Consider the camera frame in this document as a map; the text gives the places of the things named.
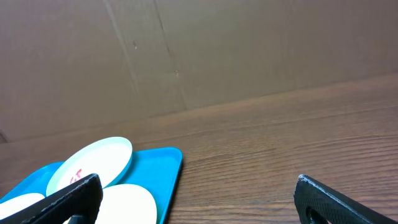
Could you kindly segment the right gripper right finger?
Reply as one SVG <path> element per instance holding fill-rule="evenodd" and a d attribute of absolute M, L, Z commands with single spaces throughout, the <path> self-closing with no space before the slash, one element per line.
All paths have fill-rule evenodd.
<path fill-rule="evenodd" d="M 302 224 L 397 224 L 304 174 L 298 176 L 294 204 Z"/>

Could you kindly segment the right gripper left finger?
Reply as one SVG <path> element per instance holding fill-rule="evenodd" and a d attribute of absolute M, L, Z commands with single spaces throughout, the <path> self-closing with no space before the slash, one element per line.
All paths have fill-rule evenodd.
<path fill-rule="evenodd" d="M 90 174 L 1 220 L 1 224 L 95 224 L 103 199 L 100 177 Z"/>

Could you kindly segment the light blue plate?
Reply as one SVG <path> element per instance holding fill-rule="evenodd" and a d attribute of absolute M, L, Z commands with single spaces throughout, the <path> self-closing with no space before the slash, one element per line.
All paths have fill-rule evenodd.
<path fill-rule="evenodd" d="M 46 195 L 71 185 L 78 180 L 97 174 L 103 188 L 119 182 L 133 158 L 131 142 L 123 137 L 101 139 L 85 146 L 68 158 L 50 178 Z"/>

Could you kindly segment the white plate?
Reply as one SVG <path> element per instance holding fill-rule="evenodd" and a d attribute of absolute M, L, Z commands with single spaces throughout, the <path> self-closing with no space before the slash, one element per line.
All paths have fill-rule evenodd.
<path fill-rule="evenodd" d="M 7 218 L 21 210 L 41 201 L 45 196 L 40 193 L 29 193 L 14 197 L 1 203 L 1 219 Z"/>

